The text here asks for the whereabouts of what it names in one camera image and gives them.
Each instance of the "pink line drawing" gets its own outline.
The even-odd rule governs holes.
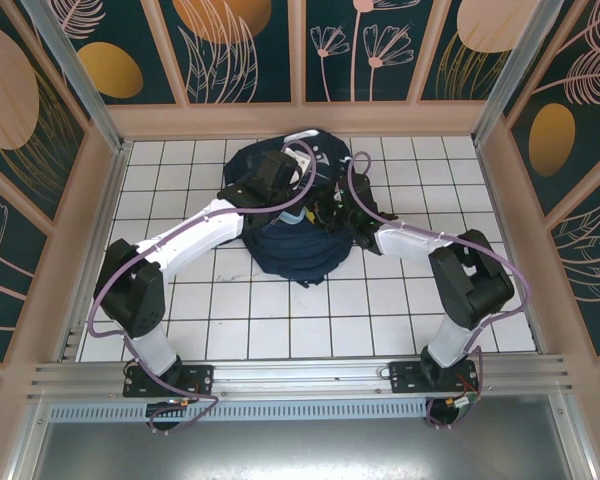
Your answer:
[[[327,86],[327,76],[324,69],[324,59],[334,55],[341,55],[349,51],[349,44],[345,43],[346,37],[342,32],[342,26],[337,28],[327,27],[322,32],[320,27],[313,27],[310,30],[311,41],[320,57],[320,68],[322,70],[322,85],[324,93],[327,96],[327,102],[331,101],[329,88]]]

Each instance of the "metal rail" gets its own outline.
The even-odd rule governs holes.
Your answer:
[[[216,362],[213,393],[223,401],[395,398],[398,395],[391,392],[389,380],[382,378],[387,364],[417,359],[412,356]],[[483,363],[485,396],[551,394],[571,389],[563,359],[558,355],[485,355]],[[123,365],[122,362],[39,365],[28,392],[29,402],[133,401],[122,397]],[[447,394],[442,392],[435,396]]]

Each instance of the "black mounting bracket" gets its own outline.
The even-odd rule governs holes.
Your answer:
[[[459,376],[478,390],[476,366],[471,360],[461,360],[449,368],[442,369],[435,385],[432,385],[422,370],[420,360],[391,362],[388,367],[393,393],[462,393],[465,385]]]
[[[171,383],[175,388],[191,392],[210,395],[213,386],[212,365],[183,365],[180,367],[177,379]],[[149,375],[139,366],[128,367],[125,370],[124,388],[122,396],[125,398],[173,398],[178,394],[156,384]]]

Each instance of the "floor tile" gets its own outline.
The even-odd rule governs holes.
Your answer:
[[[367,152],[374,160],[384,160],[380,137],[351,137],[351,154],[360,151]]]
[[[329,292],[327,282],[304,288],[295,282],[291,283],[291,316],[292,317],[327,317],[329,316]]]
[[[405,278],[433,277],[431,264],[427,263],[425,265],[420,265],[404,258],[402,259],[402,272]]]
[[[369,317],[332,318],[331,332],[334,357],[373,355]]]
[[[289,317],[289,282],[251,285],[251,318]]]
[[[211,318],[248,318],[248,283],[216,283],[211,298]]]
[[[407,297],[412,314],[444,313],[440,294],[433,278],[408,278]]]
[[[221,185],[222,164],[194,164],[191,168],[191,180],[189,182],[191,190],[219,190]]]
[[[454,187],[426,186],[423,188],[429,213],[450,213],[460,211],[460,204],[458,203],[458,197]]]
[[[393,212],[389,187],[371,187],[371,193],[373,194],[373,200],[378,205],[378,211],[387,213]]]
[[[452,185],[453,178],[446,160],[418,160],[423,185]]]
[[[368,280],[371,315],[407,314],[407,295],[404,280]]]
[[[467,231],[461,213],[432,213],[429,215],[429,220],[431,221],[431,229],[435,232],[458,235]]]
[[[158,165],[164,142],[135,142],[129,165]]]
[[[413,160],[411,137],[382,137],[385,160]]]
[[[223,248],[216,252],[214,282],[248,282],[251,280],[251,255],[241,248]]]
[[[149,220],[149,226],[147,228],[147,238],[154,238],[158,235],[168,232],[176,225],[182,223],[181,218],[168,218],[159,220]]]
[[[116,212],[117,220],[149,218],[153,192],[123,192]]]
[[[249,358],[289,358],[289,319],[251,320]]]
[[[376,355],[415,354],[408,315],[371,317],[371,325]]]
[[[224,152],[225,163],[229,162],[239,150],[256,143],[255,139],[235,139],[227,140],[227,147]]]
[[[444,160],[447,155],[440,137],[413,137],[417,159]]]
[[[193,140],[164,142],[162,165],[191,165],[195,144]]]
[[[244,360],[249,342],[248,320],[209,322],[208,360]]]
[[[147,220],[116,220],[113,222],[109,244],[121,238],[129,242],[130,245],[144,240],[148,224]]]
[[[449,158],[476,158],[471,137],[442,137]]]
[[[184,218],[187,192],[156,192],[151,218]]]
[[[453,181],[458,185],[484,184],[478,160],[449,160]]]
[[[118,335],[95,338],[88,335],[82,349],[81,362],[119,362],[122,358],[122,338]]]
[[[376,255],[368,250],[364,252],[364,267],[367,278],[401,278],[400,259],[389,255]]]
[[[364,278],[364,262],[362,261],[362,249],[353,247],[349,256],[329,273],[330,280],[343,280]]]
[[[206,208],[212,200],[216,199],[217,190],[189,190],[187,195],[187,205],[185,208],[185,217],[193,217]]]
[[[332,316],[368,315],[364,280],[329,280],[329,308]]]
[[[390,187],[389,191],[395,213],[427,213],[422,187]]]
[[[357,168],[357,172],[362,172],[362,165],[364,162],[360,162],[361,166]],[[367,172],[367,176],[369,177],[369,182],[371,186],[383,186],[387,185],[387,171],[384,167],[384,161],[375,160],[371,163],[371,169]]]
[[[418,166],[413,160],[385,162],[389,185],[420,185]]]
[[[173,290],[172,320],[206,320],[209,318],[211,284],[181,283]]]
[[[193,163],[224,163],[225,140],[198,140]]]
[[[491,199],[484,185],[458,185],[458,197],[463,212],[491,212]]]
[[[157,165],[130,166],[124,178],[122,190],[125,192],[152,191],[156,188]]]
[[[161,165],[156,190],[186,190],[190,173],[191,165]]]
[[[493,322],[500,352],[530,352],[536,346],[524,313]]]
[[[436,336],[436,332],[440,325],[444,315],[412,315],[411,324],[413,325],[413,337],[416,342],[416,354],[420,355],[422,349],[426,347],[433,337]]]
[[[471,351],[473,351],[473,349],[478,345],[480,345],[480,348],[482,348],[482,351],[484,353],[498,352],[498,347],[496,346],[496,339],[493,336],[493,329],[491,328],[491,326],[487,326],[487,328],[485,328],[482,331],[480,336],[476,339],[475,343],[471,346]]]
[[[280,275],[265,273],[255,259],[251,261],[251,280],[254,282],[275,282],[285,280]]]
[[[213,280],[215,256],[215,250],[204,252],[178,272],[176,283],[210,283]]]
[[[208,328],[208,321],[170,322],[167,338],[182,360],[204,360]]]
[[[502,241],[498,221],[493,213],[465,213],[464,220],[467,223],[467,229],[480,230],[489,242]]]
[[[331,356],[331,328],[328,318],[291,319],[291,357]]]

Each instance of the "gray metal floor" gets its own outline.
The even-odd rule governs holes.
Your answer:
[[[546,399],[484,399],[451,431],[422,419],[50,425],[39,480],[570,479]]]

